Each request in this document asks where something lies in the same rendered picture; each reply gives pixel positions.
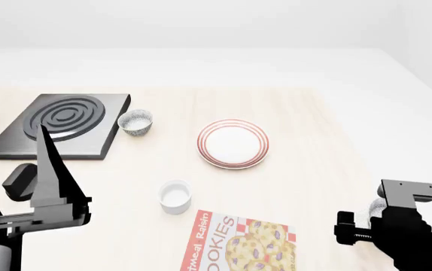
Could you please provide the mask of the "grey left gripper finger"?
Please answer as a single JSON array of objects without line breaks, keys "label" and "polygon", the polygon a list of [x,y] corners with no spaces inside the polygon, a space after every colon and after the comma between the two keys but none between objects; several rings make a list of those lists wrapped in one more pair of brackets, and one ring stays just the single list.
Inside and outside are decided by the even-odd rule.
[{"label": "grey left gripper finger", "polygon": [[30,200],[33,208],[66,204],[60,194],[59,176],[62,159],[45,126],[40,125],[37,134],[37,184]]}]

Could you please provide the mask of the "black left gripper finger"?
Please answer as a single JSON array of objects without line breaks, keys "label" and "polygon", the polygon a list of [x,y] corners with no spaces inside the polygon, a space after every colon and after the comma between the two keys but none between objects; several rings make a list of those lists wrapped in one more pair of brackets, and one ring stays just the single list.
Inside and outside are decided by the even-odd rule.
[{"label": "black left gripper finger", "polygon": [[65,166],[52,138],[46,135],[46,149],[52,169],[59,182],[59,195],[62,198],[86,198],[83,191]]}]

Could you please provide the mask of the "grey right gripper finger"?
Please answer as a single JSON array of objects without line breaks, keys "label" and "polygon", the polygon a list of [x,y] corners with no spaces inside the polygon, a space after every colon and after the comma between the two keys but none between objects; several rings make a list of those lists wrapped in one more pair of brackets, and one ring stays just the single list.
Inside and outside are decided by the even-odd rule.
[{"label": "grey right gripper finger", "polygon": [[417,209],[416,202],[432,201],[432,184],[384,179],[377,194],[385,199],[387,207]]}]

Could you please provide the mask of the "speckled grey bowl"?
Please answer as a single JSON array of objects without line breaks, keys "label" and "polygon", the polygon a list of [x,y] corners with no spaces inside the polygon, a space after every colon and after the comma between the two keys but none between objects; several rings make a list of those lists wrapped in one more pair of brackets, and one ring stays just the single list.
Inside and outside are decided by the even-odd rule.
[{"label": "speckled grey bowl", "polygon": [[153,124],[153,115],[147,110],[131,110],[122,114],[117,124],[128,135],[143,136]]},{"label": "speckled grey bowl", "polygon": [[372,218],[381,218],[382,212],[387,208],[387,203],[384,198],[373,200],[368,211],[368,227],[372,228]]}]

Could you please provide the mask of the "oatmeal raisin cookies box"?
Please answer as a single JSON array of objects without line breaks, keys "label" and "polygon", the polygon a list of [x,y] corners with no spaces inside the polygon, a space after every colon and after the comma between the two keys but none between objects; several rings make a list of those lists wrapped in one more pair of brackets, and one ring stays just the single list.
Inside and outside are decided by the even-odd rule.
[{"label": "oatmeal raisin cookies box", "polygon": [[296,230],[200,209],[180,271],[297,271]]}]

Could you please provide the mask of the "white plate with red rings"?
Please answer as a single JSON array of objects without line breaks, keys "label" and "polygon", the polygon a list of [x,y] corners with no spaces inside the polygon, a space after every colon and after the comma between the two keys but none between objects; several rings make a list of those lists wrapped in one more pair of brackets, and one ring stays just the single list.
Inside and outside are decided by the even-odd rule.
[{"label": "white plate with red rings", "polygon": [[221,119],[202,128],[196,137],[201,158],[222,169],[256,166],[269,153],[269,136],[255,123]]}]

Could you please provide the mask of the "black rounded stove knob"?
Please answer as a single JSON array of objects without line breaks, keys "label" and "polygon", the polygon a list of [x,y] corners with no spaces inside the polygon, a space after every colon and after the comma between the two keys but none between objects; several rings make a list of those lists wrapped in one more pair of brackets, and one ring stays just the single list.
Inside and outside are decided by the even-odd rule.
[{"label": "black rounded stove knob", "polygon": [[8,198],[15,202],[30,200],[38,182],[37,173],[35,164],[24,163],[17,166],[2,183]]}]

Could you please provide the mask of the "black flat stove burner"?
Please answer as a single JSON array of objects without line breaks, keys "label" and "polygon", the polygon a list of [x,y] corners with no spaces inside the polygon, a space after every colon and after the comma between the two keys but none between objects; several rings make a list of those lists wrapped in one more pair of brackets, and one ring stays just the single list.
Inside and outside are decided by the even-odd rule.
[{"label": "black flat stove burner", "polygon": [[129,94],[40,94],[1,134],[0,160],[35,160],[38,127],[64,160],[103,160]]}]

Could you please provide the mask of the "white ramekin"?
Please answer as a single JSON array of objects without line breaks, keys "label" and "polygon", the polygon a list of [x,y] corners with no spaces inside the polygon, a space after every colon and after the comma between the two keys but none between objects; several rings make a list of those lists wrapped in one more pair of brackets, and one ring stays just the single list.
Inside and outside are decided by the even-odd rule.
[{"label": "white ramekin", "polygon": [[190,185],[183,180],[167,181],[160,187],[158,200],[166,214],[183,214],[191,205],[192,191]]}]

